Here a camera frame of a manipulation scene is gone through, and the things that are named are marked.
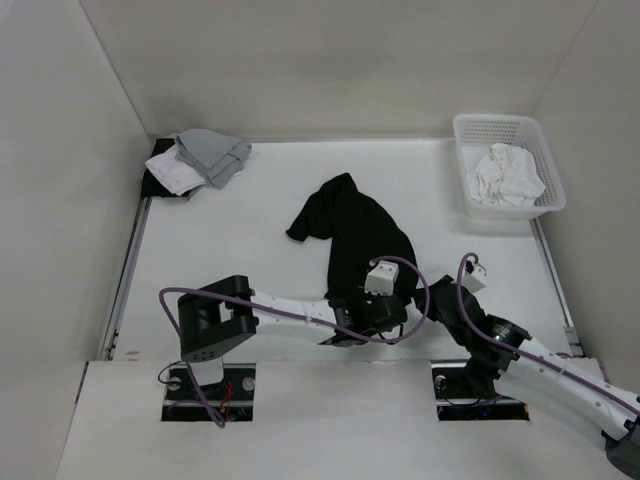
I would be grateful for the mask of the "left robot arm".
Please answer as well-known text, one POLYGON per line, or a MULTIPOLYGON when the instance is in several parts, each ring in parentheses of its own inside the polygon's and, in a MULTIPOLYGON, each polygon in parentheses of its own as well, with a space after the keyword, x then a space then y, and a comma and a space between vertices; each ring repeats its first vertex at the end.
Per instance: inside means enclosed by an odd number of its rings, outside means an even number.
POLYGON ((224 373, 211 364, 256 335, 303 339, 321 347, 349 348, 387 333, 404 332, 408 314, 396 295, 346 301, 299 301, 263 294, 234 275, 185 293, 177 301, 181 360, 197 366, 190 386, 206 399, 224 387, 224 373))

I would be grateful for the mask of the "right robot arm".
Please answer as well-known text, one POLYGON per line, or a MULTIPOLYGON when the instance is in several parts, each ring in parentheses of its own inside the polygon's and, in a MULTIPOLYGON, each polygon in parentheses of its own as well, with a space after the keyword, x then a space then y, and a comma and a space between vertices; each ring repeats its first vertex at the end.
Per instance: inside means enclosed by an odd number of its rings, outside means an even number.
POLYGON ((463 380, 471 393, 510 397, 542 410, 592 440, 618 471, 639 477, 637 393, 582 370, 524 328, 485 313, 449 276, 428 291, 428 317, 470 355, 463 380))

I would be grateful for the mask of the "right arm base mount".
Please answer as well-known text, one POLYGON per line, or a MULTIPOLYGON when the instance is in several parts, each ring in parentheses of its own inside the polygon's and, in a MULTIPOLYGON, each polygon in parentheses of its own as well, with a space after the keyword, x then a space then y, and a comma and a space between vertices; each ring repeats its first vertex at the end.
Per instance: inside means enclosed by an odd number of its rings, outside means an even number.
POLYGON ((466 360, 431 363, 432 385, 440 421, 529 421, 528 406, 499 394, 494 381, 500 378, 496 354, 476 354, 466 360))

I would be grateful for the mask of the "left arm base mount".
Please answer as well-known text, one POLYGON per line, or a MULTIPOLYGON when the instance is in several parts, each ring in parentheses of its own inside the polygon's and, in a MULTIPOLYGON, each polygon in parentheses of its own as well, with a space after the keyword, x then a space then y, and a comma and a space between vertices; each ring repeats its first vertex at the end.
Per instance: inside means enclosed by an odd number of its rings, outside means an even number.
MULTIPOLYGON (((225 364, 222 381, 201 385, 209 406, 225 423, 253 420, 256 388, 255 364, 225 364)), ((164 367, 156 380, 164 387, 161 420, 164 422, 211 422, 183 362, 164 367)))

